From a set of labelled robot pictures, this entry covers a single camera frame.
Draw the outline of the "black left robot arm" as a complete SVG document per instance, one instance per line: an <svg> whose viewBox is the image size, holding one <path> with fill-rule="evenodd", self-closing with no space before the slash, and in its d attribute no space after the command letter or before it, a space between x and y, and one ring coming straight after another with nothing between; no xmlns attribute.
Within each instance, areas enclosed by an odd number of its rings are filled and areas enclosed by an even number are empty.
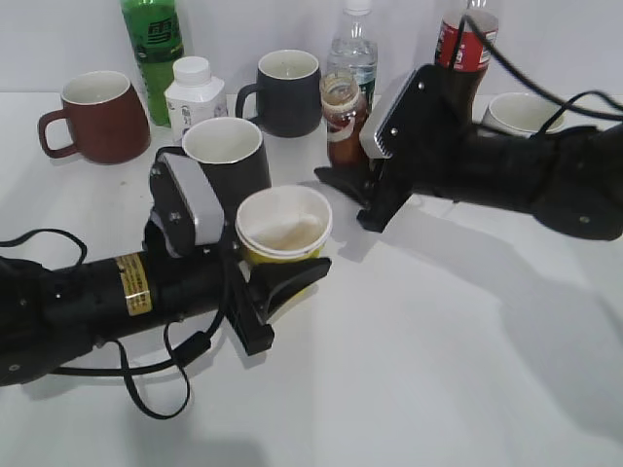
<svg viewBox="0 0 623 467"><path fill-rule="evenodd" d="M70 368L68 362L110 341L207 311L228 320L244 350L271 348L271 316L325 277L328 258L267 263L243 274L232 238L169 255L153 222L141 251L65 269L28 260L1 261L1 383L48 374L116 377L118 369Z"/></svg>

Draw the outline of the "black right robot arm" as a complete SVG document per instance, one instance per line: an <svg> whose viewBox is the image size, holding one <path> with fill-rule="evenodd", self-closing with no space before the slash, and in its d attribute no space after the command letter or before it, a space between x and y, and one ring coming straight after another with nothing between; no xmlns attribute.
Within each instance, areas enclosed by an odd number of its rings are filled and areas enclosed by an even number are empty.
<svg viewBox="0 0 623 467"><path fill-rule="evenodd" d="M357 220L381 233L413 194L530 214L561 234L622 235L622 127L575 126L530 138L462 122L427 64L384 96L360 132L356 165L317 178L361 205Z"/></svg>

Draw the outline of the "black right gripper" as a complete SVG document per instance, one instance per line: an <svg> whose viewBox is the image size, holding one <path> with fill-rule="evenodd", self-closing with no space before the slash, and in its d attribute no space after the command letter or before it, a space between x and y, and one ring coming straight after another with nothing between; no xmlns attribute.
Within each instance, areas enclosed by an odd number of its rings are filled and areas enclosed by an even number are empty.
<svg viewBox="0 0 623 467"><path fill-rule="evenodd" d="M422 122L397 144L387 160L367 166L322 166L314 170L320 182L340 191L364 207L357 221L366 231L381 233L412 193L431 192L441 183L446 153L471 122L463 122L444 93L439 69L439 97Z"/></svg>

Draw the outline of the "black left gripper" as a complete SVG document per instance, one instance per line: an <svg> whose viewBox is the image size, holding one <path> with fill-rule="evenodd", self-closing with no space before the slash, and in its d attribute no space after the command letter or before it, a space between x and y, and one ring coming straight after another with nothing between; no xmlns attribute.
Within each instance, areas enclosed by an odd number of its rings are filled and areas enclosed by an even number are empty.
<svg viewBox="0 0 623 467"><path fill-rule="evenodd" d="M177 248L160 216L152 213L145 226L143 246L154 310L165 323L214 309L204 331L197 331L178 346L174 355L202 355L222 322L234 329L246 354L256 355L272 347L273 327L267 321L290 299L325 277L329 258L310 258L294 263L264 263L252 268L252 295L243 278L230 225L218 229L214 241L189 243Z"/></svg>

